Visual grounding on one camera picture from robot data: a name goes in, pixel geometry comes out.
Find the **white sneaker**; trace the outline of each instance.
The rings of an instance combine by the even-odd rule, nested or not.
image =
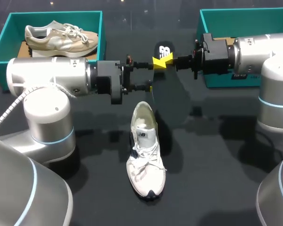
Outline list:
[[[24,37],[32,49],[32,57],[82,57],[90,54],[98,46],[98,34],[83,31],[71,24],[56,21],[44,27],[27,25]]]
[[[127,173],[135,191],[144,198],[159,196],[165,186],[164,165],[160,157],[157,123],[150,105],[140,102],[131,121],[131,155]]]

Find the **black table surface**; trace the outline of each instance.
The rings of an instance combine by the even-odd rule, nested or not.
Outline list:
[[[50,7],[40,2],[36,9],[31,1],[24,1],[27,4],[21,10],[16,0],[8,2],[0,8],[0,21],[9,11]],[[142,1],[140,9],[129,6],[123,11],[104,11],[107,60],[124,61],[131,54],[136,61],[150,61],[154,46],[162,40],[173,42],[180,55],[193,49],[198,10],[205,7],[193,1],[180,1],[180,6],[167,1],[169,6],[164,9],[163,2],[157,1],[163,9],[159,11],[152,5],[145,8],[146,2],[153,1]],[[222,4],[235,6],[228,2]],[[222,8],[220,1],[207,4]],[[251,4],[247,2],[248,7],[272,6],[268,2]],[[132,73],[134,82],[152,78],[152,71]],[[71,226],[259,226],[257,189],[283,155],[283,135],[256,124],[259,89],[208,89],[203,77],[194,80],[190,70],[155,85],[153,96],[133,92],[124,96],[122,105],[111,105],[106,95],[71,101],[80,156],[78,171],[66,179],[74,201]],[[14,99],[0,90],[0,115]],[[166,183],[162,197],[153,202],[136,196],[126,172],[130,121],[140,101],[149,102],[163,123],[159,135]],[[19,105],[0,126],[0,135],[27,128]]]

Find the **shoe logo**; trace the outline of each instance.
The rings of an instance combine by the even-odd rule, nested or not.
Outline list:
[[[167,56],[167,55],[169,55],[170,53],[171,53],[171,51],[170,51],[170,48],[169,47],[164,47],[164,46],[160,46],[159,47],[159,58],[161,59],[161,58],[163,58],[163,57],[165,57],[165,56]]]
[[[139,134],[137,135],[140,138],[148,138],[148,135],[142,132],[139,132]]]

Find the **white shoelace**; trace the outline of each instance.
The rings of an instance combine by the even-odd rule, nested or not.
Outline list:
[[[63,24],[66,27],[65,31],[61,31],[62,35],[72,35],[73,37],[81,37],[82,43],[87,43],[88,42],[88,37],[84,33],[81,33],[83,31],[82,28],[79,28],[78,26],[74,26],[72,24]]]
[[[133,150],[135,150],[138,154],[137,159],[131,160],[134,168],[137,169],[135,176],[140,174],[148,164],[152,166],[156,166],[160,170],[166,171],[166,169],[164,167],[159,166],[157,162],[158,161],[157,146],[158,146],[157,138],[155,144],[149,148],[139,147],[137,143],[134,145]]]

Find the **teal box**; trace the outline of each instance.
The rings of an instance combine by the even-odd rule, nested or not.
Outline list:
[[[10,13],[0,34],[0,85],[3,91],[8,90],[6,81],[8,62],[18,55],[21,43],[24,41],[26,25],[42,27],[53,20],[62,24],[78,26],[85,31],[98,33],[97,58],[88,62],[91,64],[104,59],[106,37],[102,11]]]
[[[283,8],[202,9],[198,40],[203,33],[211,33],[213,38],[283,33]],[[242,80],[233,80],[232,75],[209,74],[204,79],[208,88],[260,86],[258,75],[248,74]]]

